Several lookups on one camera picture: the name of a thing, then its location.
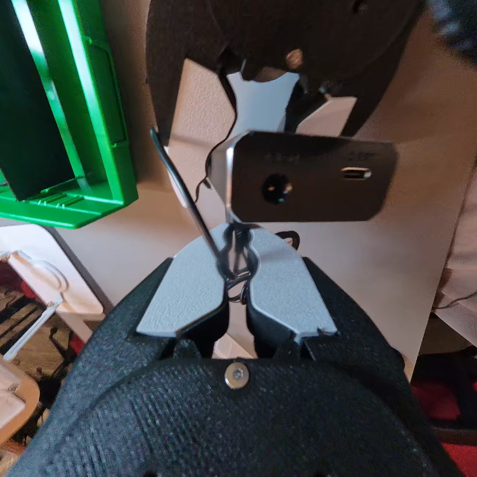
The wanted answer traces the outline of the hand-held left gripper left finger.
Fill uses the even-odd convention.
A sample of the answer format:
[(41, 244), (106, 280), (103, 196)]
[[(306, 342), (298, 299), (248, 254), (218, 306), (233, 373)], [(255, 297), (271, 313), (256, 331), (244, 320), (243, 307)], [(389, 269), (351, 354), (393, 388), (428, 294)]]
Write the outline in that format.
[(172, 259), (136, 331), (177, 341), (191, 339), (200, 351), (212, 351), (229, 327), (229, 308), (224, 278), (200, 236)]

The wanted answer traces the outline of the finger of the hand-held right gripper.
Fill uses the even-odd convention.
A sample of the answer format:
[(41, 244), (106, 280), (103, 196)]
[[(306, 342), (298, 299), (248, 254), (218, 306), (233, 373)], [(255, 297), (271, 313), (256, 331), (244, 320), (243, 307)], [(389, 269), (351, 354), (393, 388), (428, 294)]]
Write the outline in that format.
[(357, 102), (354, 96), (306, 93), (295, 84), (285, 109), (285, 132), (309, 136), (340, 136)]
[(235, 112), (218, 76), (186, 59), (166, 151), (193, 199), (211, 150), (230, 134)]

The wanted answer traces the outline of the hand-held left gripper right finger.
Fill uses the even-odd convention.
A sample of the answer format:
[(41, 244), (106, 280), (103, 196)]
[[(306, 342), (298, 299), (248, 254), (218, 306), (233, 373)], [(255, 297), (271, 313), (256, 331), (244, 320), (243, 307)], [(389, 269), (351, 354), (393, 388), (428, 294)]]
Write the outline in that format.
[(335, 336), (337, 326), (304, 259), (295, 231), (249, 231), (246, 286), (247, 327), (258, 355), (273, 355), (288, 341)]

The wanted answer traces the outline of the large black USB hub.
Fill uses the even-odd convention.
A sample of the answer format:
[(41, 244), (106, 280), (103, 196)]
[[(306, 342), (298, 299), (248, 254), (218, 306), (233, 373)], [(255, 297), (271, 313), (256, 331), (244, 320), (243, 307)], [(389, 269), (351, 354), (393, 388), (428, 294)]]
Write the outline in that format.
[(211, 153), (208, 179), (228, 221), (362, 222), (382, 208), (397, 159), (390, 142), (252, 131)]

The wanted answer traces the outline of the green plastic bin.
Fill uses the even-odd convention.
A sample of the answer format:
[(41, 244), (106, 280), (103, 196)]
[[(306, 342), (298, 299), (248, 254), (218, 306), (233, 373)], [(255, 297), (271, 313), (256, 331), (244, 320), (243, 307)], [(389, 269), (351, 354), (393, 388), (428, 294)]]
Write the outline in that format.
[(1, 176), (1, 218), (79, 229), (138, 199), (115, 65), (99, 1), (11, 1), (74, 179), (17, 201)]

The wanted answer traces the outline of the black divider panel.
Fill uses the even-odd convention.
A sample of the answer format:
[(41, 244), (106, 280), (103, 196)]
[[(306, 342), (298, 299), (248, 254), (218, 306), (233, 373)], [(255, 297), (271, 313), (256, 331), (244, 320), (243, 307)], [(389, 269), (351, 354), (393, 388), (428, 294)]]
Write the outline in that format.
[(15, 200), (75, 175), (11, 1), (0, 2), (0, 168)]

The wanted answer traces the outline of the person's torso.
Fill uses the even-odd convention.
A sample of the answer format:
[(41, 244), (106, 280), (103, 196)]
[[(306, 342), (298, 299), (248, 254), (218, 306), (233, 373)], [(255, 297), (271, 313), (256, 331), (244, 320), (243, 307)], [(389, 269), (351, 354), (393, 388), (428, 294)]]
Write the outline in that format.
[(439, 286), (437, 315), (476, 330), (477, 177), (471, 176)]

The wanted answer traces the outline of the wooden sign board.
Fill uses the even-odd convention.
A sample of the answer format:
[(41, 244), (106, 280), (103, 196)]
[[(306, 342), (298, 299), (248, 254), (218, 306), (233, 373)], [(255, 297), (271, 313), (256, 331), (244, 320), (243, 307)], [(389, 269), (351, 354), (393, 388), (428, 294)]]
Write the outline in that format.
[(37, 382), (0, 358), (0, 444), (4, 445), (33, 416), (39, 403)]

